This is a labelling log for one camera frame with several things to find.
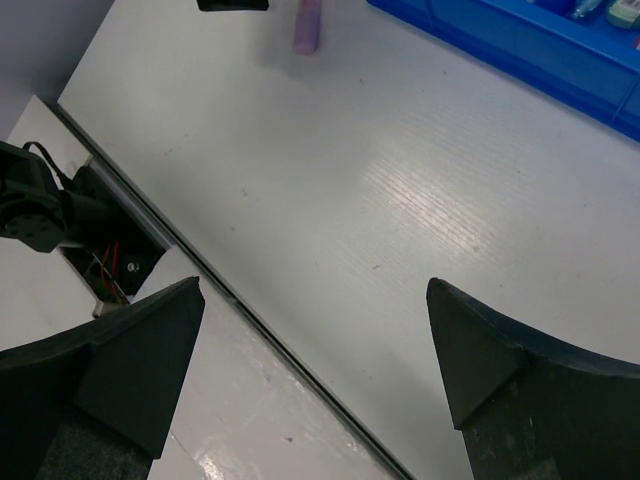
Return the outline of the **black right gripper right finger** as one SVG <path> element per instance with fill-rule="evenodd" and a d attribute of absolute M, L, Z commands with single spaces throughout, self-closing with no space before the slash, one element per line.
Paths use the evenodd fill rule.
<path fill-rule="evenodd" d="M 536 330 L 442 279 L 430 279 L 426 302 L 474 478 L 638 478 L 638 365 Z"/>

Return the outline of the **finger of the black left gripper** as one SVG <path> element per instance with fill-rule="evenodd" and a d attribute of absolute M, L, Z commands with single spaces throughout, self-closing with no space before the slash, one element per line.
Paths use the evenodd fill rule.
<path fill-rule="evenodd" d="M 226 11 L 267 11 L 268 0 L 196 0 L 200 11 L 226 12 Z"/>

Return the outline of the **green highlighter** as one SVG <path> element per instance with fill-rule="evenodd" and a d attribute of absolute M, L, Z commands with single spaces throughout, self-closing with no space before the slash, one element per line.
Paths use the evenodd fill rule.
<path fill-rule="evenodd" d="M 633 30 L 639 28 L 640 15 L 639 0 L 615 0 L 607 10 L 608 22 L 621 29 Z"/>

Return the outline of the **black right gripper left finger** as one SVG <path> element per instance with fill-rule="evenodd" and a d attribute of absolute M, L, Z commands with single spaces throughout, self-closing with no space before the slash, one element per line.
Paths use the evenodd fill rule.
<path fill-rule="evenodd" d="M 1 353 L 4 479 L 145 479 L 162 455 L 205 300 L 187 277 Z"/>

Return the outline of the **purple highlighter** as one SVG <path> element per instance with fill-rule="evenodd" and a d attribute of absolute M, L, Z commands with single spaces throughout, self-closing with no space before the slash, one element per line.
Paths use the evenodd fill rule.
<path fill-rule="evenodd" d="M 311 55 L 319 46 L 321 26 L 321 0 L 300 0 L 297 5 L 293 52 Z"/>

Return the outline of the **blue highlighter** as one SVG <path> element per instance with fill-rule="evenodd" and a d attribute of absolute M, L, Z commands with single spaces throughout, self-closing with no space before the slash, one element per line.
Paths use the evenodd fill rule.
<path fill-rule="evenodd" d="M 577 0 L 569 12 L 573 21 L 582 21 L 589 17 L 602 3 L 602 0 Z"/>

